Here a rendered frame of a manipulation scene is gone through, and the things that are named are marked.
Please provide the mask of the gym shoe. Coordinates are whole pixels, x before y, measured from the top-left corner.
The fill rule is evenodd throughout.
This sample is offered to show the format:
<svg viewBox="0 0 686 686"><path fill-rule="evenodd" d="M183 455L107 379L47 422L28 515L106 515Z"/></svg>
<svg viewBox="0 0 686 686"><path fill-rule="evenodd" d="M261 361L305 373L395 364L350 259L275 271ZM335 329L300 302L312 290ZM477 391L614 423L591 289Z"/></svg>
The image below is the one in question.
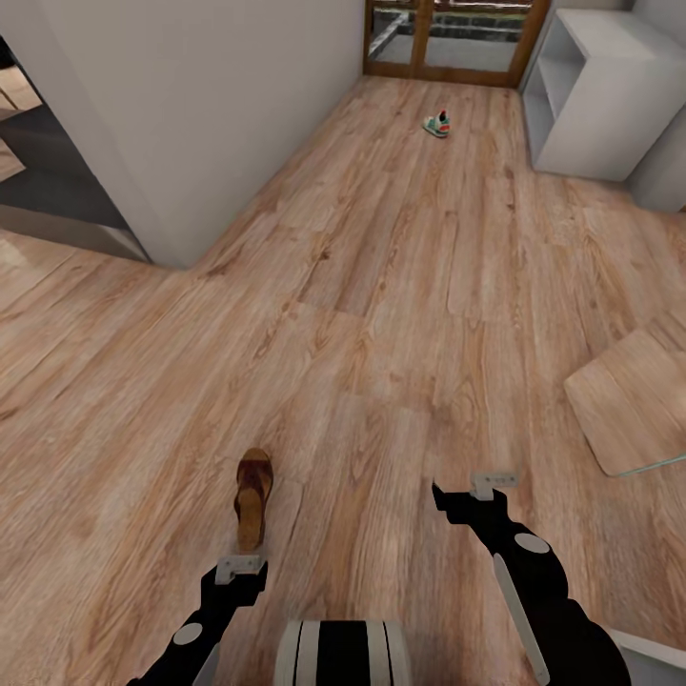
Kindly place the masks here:
<svg viewBox="0 0 686 686"><path fill-rule="evenodd" d="M435 117L424 117L424 129L437 136L437 138L444 138L449 134L450 123L451 120L447 117L445 111L442 111Z"/></svg>

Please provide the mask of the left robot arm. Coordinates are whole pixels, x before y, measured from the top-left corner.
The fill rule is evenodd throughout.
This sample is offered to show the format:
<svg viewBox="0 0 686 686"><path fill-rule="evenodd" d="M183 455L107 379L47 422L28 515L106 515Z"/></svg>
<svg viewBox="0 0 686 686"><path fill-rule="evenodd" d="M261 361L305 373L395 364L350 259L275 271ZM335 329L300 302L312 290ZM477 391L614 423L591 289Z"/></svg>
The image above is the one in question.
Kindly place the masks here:
<svg viewBox="0 0 686 686"><path fill-rule="evenodd" d="M265 591L264 556L221 556L201 583L201 609L172 636L170 650L128 686L210 686L223 633L237 607L251 607Z"/></svg>

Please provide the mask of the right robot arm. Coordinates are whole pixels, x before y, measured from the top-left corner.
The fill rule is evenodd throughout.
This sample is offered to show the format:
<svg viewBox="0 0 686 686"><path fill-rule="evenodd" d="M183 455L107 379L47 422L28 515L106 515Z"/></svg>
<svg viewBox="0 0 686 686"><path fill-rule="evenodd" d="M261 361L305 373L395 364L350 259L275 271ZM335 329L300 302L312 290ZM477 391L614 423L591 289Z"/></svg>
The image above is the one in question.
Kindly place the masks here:
<svg viewBox="0 0 686 686"><path fill-rule="evenodd" d="M494 572L539 686L632 686L623 656L604 627L575 599L553 548L508 517L496 487L518 487L515 472L476 473L469 493L443 493L436 507L450 524L470 524L494 558Z"/></svg>

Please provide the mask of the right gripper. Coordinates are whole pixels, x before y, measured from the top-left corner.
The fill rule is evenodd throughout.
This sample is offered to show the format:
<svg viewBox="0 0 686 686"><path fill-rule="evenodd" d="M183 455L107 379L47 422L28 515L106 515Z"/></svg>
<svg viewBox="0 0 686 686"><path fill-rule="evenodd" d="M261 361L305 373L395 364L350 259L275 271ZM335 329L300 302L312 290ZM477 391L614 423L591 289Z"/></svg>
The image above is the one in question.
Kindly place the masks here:
<svg viewBox="0 0 686 686"><path fill-rule="evenodd" d="M432 489L437 509L446 512L450 524L470 524L479 538L484 518L508 516L508 498L500 491L494 493L494 500L480 501L470 493L443 493L434 483Z"/></svg>

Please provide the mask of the robot trunk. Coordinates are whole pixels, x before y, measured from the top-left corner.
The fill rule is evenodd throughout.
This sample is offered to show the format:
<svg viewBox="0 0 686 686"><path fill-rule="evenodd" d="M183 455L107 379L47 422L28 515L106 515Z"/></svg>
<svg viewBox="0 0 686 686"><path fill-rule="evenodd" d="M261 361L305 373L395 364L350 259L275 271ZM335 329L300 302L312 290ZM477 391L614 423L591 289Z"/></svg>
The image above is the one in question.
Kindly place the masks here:
<svg viewBox="0 0 686 686"><path fill-rule="evenodd" d="M413 686L405 636L395 621L290 621L273 686Z"/></svg>

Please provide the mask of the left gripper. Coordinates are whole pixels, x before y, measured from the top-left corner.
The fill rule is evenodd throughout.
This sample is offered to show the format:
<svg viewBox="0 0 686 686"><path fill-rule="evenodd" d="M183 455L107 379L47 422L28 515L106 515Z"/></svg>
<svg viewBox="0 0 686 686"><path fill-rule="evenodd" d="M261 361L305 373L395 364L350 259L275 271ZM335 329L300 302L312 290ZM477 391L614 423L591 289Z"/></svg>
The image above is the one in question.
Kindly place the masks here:
<svg viewBox="0 0 686 686"><path fill-rule="evenodd" d="M257 573L239 573L230 585L215 585L213 573L203 577L201 583L201 603L214 600L222 602L229 611L229 622L237 607L251 607L256 596L265 591L267 583L268 562Z"/></svg>

